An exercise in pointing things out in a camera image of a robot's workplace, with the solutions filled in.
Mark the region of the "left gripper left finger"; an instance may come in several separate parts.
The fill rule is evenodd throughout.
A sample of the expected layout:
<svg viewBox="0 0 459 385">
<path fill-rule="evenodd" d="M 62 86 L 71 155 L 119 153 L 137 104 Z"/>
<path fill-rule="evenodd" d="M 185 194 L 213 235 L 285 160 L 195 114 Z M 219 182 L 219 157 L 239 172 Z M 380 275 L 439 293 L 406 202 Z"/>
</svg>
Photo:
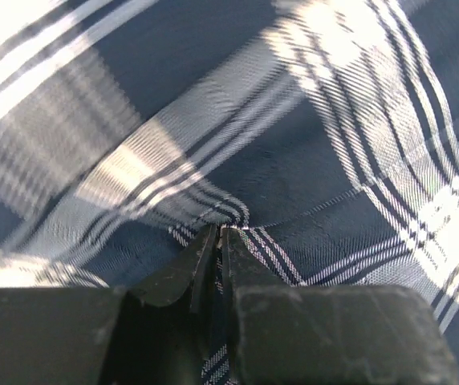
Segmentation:
<svg viewBox="0 0 459 385">
<path fill-rule="evenodd" d="M 199 384 L 209 355 L 216 225 L 131 290 L 140 301 L 134 373 L 139 384 Z"/>
</svg>

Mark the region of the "navy plaid skirt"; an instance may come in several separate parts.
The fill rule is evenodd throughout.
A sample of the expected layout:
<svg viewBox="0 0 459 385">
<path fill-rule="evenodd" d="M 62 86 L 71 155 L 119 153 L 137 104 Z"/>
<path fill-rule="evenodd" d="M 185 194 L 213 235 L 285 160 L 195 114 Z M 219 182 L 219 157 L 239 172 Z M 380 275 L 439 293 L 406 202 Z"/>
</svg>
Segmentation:
<svg viewBox="0 0 459 385">
<path fill-rule="evenodd" d="M 459 366 L 459 1 L 0 1 L 0 287 L 130 286 L 211 223 L 418 291 Z"/>
</svg>

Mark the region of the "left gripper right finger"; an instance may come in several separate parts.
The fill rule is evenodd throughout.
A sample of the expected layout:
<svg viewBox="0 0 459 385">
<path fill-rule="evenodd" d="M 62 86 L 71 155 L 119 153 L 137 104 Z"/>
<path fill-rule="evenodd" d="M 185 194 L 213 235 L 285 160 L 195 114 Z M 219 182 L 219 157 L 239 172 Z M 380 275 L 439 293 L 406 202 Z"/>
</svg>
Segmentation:
<svg viewBox="0 0 459 385">
<path fill-rule="evenodd" d="M 230 373 L 240 384 L 294 382 L 294 289 L 223 229 L 222 260 Z"/>
</svg>

